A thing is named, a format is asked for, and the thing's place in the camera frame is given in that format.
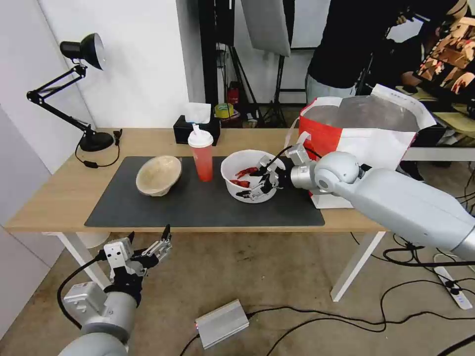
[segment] gray pants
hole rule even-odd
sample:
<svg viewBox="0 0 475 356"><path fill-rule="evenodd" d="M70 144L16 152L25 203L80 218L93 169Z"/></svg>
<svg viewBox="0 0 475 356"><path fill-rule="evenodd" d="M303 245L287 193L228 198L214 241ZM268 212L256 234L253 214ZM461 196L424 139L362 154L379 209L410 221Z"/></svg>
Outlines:
<svg viewBox="0 0 475 356"><path fill-rule="evenodd" d="M317 82L307 74L305 79L305 89L307 94L307 104L310 104L315 98L321 96L337 96L341 98L355 96L355 86L351 88L334 88Z"/></svg>

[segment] lamp shade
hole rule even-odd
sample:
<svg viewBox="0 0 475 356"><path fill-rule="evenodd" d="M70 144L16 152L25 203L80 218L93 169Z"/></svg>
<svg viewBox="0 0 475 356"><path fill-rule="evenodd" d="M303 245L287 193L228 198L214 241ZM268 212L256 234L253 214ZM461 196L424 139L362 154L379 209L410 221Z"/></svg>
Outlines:
<svg viewBox="0 0 475 356"><path fill-rule="evenodd" d="M97 33L87 35L81 42L63 41L59 44L59 49L63 56L71 60L83 59L101 70L105 67L104 46Z"/></svg>

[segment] black tissue box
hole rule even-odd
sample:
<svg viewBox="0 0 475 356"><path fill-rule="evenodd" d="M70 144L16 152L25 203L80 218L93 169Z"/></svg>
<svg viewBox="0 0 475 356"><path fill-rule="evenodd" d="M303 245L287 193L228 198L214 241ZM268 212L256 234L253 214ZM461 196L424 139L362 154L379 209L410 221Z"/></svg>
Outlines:
<svg viewBox="0 0 475 356"><path fill-rule="evenodd" d="M198 124L201 130L208 131L213 136L213 146L218 143L219 135L221 133L221 122L218 118L215 118L213 113L207 124ZM173 125L173 132L175 133L176 143L188 144L188 136L193 131L193 126L185 121L185 116L182 115L178 118Z"/></svg>

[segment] white bowl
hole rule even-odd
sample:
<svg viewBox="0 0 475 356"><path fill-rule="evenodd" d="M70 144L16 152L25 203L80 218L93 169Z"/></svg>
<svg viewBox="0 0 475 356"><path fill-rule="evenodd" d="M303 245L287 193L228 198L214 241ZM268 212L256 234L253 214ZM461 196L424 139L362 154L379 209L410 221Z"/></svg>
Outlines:
<svg viewBox="0 0 475 356"><path fill-rule="evenodd" d="M259 183L262 177L250 177L249 175L246 175L240 178L239 180L247 180L251 183L249 188L243 188L239 185L236 185L230 182L233 179L237 179L236 177L237 172L244 170L246 168L257 167L257 165L259 164L259 161L264 156L268 156L269 158L275 157L275 155L264 152L264 151L244 150L244 151L238 151L238 152L232 153L231 155L226 157L224 161L221 163L221 175L226 181L226 187L228 188L229 194L233 198L244 203L256 204L256 203L263 203L265 201L268 201L270 198L274 196L274 194L276 193L275 188L272 188L271 191L267 194L262 194L261 196L254 198L254 200L251 200L250 198L243 198L236 195L237 193L241 191L250 190L253 187L255 187ZM280 168L285 169L285 165L280 159L276 160L276 164Z"/></svg>
<svg viewBox="0 0 475 356"><path fill-rule="evenodd" d="M137 173L135 184L140 193L163 196L182 173L182 163L173 156L159 156L145 162Z"/></svg>

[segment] tissue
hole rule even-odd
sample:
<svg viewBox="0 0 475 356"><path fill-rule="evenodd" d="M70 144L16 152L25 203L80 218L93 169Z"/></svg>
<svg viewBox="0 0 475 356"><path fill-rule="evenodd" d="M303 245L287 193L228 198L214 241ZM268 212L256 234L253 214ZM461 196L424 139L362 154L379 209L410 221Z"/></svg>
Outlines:
<svg viewBox="0 0 475 356"><path fill-rule="evenodd" d="M185 121L195 124L207 124L211 116L211 104L185 104Z"/></svg>

